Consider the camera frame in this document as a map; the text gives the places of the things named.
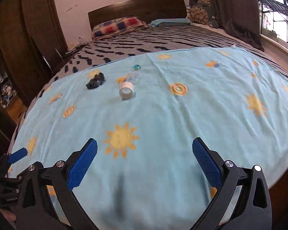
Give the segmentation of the dark grey scrunchie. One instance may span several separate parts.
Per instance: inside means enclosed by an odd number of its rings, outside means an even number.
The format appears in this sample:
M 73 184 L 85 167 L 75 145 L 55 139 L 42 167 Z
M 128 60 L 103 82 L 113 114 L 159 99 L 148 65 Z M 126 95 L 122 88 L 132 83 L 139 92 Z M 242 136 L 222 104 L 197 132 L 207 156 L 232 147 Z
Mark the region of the dark grey scrunchie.
M 102 72 L 96 74 L 87 84 L 87 89 L 96 89 L 105 82 L 105 76 Z

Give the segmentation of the white embroidered sock roll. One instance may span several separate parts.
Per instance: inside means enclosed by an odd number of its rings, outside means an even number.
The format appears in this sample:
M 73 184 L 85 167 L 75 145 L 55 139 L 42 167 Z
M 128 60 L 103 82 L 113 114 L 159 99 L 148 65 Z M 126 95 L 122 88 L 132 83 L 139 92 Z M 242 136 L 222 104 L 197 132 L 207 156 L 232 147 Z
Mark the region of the white embroidered sock roll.
M 123 99 L 123 100 L 128 100 L 130 98 L 133 97 L 134 95 L 134 85 L 130 82 L 122 82 L 120 84 L 120 97 Z

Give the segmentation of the clear plastic box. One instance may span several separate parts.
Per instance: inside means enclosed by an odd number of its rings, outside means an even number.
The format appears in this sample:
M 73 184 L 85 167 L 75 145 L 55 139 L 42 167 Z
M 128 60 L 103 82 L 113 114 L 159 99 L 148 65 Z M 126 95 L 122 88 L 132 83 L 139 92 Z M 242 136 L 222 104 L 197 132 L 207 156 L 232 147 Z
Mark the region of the clear plastic box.
M 139 73 L 129 73 L 126 76 L 125 81 L 137 85 L 141 81 L 141 76 Z

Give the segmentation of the blue crystal turtle toy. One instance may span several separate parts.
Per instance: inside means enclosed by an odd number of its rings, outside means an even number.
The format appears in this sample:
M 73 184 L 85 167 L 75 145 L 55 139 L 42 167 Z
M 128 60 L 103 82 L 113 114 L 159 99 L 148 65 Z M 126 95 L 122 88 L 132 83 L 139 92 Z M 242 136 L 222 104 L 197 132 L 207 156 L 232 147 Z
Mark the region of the blue crystal turtle toy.
M 141 69 L 141 65 L 135 64 L 135 65 L 132 67 L 132 69 L 133 69 L 134 71 L 138 71 L 138 70 Z

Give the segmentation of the dark wooden wardrobe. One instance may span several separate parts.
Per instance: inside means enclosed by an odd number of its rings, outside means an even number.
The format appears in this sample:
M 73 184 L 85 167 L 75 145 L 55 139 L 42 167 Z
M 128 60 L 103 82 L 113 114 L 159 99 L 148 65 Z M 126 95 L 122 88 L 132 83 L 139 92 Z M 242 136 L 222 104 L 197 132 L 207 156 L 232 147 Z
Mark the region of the dark wooden wardrobe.
M 50 81 L 66 52 L 55 0 L 0 0 L 0 55 L 25 106 Z

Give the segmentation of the black zigzag grey blanket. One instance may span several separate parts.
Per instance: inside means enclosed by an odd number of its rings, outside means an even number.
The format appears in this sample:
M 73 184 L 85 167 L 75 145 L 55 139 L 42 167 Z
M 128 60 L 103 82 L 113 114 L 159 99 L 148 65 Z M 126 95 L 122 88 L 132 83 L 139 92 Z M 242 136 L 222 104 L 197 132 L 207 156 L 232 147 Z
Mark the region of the black zigzag grey blanket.
M 135 64 L 141 69 L 134 71 Z M 96 89 L 86 84 L 102 72 Z M 139 73 L 134 95 L 120 84 Z M 114 136 L 288 149 L 288 71 L 265 51 L 195 25 L 150 27 L 89 44 L 43 87 L 13 133 L 18 148 Z

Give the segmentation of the colourful checkered pillow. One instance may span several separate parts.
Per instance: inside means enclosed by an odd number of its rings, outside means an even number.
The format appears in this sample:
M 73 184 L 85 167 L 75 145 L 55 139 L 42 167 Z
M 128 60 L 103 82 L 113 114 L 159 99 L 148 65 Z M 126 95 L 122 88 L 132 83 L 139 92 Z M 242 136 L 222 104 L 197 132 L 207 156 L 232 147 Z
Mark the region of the colourful checkered pillow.
M 92 40 L 108 39 L 110 37 L 147 29 L 149 26 L 137 17 L 123 17 L 103 22 L 92 29 Z

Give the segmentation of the teal pillow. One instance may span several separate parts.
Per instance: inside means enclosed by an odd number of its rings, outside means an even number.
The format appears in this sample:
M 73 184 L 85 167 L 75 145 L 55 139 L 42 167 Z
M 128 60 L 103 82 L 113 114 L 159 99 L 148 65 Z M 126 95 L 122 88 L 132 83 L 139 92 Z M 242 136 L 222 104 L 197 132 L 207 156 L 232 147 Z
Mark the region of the teal pillow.
M 174 19 L 156 19 L 151 21 L 148 26 L 161 27 L 161 26 L 182 26 L 190 25 L 191 21 L 187 18 L 174 18 Z

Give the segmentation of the patterned brown cushion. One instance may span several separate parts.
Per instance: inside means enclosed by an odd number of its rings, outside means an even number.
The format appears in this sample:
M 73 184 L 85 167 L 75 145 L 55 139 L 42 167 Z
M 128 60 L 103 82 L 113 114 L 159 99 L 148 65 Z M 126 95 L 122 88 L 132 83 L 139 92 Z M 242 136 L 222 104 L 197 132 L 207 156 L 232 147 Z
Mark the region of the patterned brown cushion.
M 219 28 L 210 0 L 198 0 L 194 5 L 187 6 L 186 12 L 187 18 L 193 23 L 203 24 L 210 28 Z

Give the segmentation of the dark brown curtain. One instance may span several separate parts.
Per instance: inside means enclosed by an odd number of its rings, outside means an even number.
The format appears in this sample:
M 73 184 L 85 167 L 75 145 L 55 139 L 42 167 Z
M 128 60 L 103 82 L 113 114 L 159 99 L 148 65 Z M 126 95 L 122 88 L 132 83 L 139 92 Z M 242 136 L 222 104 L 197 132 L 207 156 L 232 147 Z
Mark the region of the dark brown curtain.
M 209 0 L 214 17 L 224 31 L 237 39 L 264 50 L 261 44 L 258 0 Z

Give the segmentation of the dark wooden headboard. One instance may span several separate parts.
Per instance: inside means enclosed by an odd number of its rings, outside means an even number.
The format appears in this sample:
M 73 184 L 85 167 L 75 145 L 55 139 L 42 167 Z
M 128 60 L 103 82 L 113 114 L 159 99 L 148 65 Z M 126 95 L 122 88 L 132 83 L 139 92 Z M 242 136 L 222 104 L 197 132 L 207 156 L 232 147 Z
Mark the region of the dark wooden headboard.
M 185 18 L 187 11 L 184 0 L 129 0 L 88 13 L 91 29 L 103 22 L 127 16 L 150 23 L 156 19 Z

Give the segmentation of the black metal rack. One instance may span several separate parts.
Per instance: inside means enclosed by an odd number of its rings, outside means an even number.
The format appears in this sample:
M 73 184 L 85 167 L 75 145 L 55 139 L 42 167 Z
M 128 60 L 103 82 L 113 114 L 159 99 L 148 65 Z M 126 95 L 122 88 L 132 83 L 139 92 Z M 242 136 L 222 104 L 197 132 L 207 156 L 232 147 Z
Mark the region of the black metal rack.
M 288 49 L 288 4 L 286 1 L 258 0 L 260 33 Z

